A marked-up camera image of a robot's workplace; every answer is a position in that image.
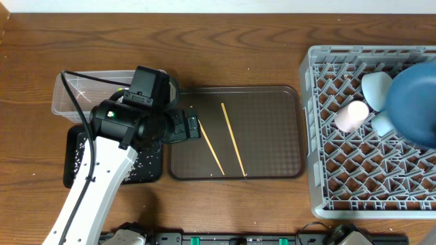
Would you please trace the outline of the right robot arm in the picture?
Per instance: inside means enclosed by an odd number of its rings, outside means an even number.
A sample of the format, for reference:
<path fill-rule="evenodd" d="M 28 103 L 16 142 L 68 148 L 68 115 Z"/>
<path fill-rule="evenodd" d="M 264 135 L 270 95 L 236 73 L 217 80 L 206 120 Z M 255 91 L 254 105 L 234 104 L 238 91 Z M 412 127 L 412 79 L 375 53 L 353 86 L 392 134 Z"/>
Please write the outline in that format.
<path fill-rule="evenodd" d="M 324 245 L 374 245 L 372 239 L 354 224 L 337 226 L 323 243 Z"/>

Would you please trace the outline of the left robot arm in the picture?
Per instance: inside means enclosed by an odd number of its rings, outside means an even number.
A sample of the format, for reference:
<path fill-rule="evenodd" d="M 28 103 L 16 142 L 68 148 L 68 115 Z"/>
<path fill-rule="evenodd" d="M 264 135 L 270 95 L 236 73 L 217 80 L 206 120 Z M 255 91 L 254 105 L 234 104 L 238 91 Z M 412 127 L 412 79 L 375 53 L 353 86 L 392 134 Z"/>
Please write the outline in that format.
<path fill-rule="evenodd" d="M 153 112 L 112 100 L 94 107 L 88 145 L 45 244 L 96 244 L 116 192 L 139 150 L 200 137 L 194 108 Z"/>

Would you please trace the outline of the grey dishwasher rack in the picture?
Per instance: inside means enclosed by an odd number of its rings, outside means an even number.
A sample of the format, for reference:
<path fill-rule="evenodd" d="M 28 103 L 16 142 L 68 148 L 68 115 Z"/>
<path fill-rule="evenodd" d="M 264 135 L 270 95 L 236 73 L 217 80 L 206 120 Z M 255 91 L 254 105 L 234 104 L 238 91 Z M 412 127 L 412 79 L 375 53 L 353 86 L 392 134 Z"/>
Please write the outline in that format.
<path fill-rule="evenodd" d="M 396 132 L 379 136 L 370 120 L 351 133 L 338 111 L 363 101 L 361 79 L 435 60 L 434 46 L 312 46 L 300 68 L 311 211 L 327 219 L 433 219 L 435 151 Z"/>

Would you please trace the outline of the pile of white rice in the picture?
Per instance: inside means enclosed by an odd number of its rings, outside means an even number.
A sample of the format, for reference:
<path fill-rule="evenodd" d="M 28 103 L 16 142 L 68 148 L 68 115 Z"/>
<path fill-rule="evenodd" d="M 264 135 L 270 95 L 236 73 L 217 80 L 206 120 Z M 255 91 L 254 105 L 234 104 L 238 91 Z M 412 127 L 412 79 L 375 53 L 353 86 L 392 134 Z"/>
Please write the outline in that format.
<path fill-rule="evenodd" d="M 82 159 L 83 159 L 83 155 L 84 155 L 84 150 L 86 148 L 86 146 L 88 146 L 88 139 L 87 138 L 83 138 L 80 141 L 77 142 L 76 144 L 76 149 L 73 153 L 73 174 L 74 174 L 74 178 L 76 178 L 76 175 L 80 169 L 80 165 L 82 163 Z"/>

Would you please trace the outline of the dark blue plate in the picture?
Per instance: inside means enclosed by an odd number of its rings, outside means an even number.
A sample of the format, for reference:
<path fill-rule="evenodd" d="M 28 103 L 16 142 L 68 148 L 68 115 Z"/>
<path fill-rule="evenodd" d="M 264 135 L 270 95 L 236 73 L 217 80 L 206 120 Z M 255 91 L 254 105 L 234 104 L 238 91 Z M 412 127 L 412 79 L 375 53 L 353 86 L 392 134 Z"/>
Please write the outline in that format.
<path fill-rule="evenodd" d="M 435 64 L 413 65 L 393 80 L 386 99 L 393 127 L 409 141 L 435 147 Z"/>

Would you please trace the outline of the light blue bowl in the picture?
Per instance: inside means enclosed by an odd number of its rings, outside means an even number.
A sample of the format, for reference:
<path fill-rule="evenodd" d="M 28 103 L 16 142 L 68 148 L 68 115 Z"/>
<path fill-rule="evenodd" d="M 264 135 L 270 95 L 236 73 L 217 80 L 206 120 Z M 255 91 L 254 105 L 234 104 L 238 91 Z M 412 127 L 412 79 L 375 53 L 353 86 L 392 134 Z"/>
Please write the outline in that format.
<path fill-rule="evenodd" d="M 361 88 L 368 105 L 375 111 L 381 112 L 386 103 L 386 97 L 392 78 L 383 71 L 368 73 L 362 77 Z"/>

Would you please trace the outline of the light blue cup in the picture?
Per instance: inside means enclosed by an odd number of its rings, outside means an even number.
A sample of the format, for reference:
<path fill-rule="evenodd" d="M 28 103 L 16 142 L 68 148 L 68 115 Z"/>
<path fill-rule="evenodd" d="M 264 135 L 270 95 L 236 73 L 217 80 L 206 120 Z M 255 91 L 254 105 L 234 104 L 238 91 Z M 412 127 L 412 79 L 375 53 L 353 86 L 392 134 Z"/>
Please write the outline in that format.
<path fill-rule="evenodd" d="M 371 120 L 371 127 L 380 137 L 383 137 L 387 133 L 395 130 L 386 111 L 379 112 L 375 115 L 375 117 Z"/>

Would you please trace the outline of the pink cup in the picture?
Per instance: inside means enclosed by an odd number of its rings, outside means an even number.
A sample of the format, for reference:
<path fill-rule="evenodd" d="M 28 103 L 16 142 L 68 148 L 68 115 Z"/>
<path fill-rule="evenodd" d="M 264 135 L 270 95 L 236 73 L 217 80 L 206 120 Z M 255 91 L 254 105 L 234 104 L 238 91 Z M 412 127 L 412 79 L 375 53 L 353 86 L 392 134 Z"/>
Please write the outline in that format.
<path fill-rule="evenodd" d="M 337 112 L 334 123 L 343 132 L 357 130 L 369 115 L 369 107 L 362 101 L 352 101 Z"/>

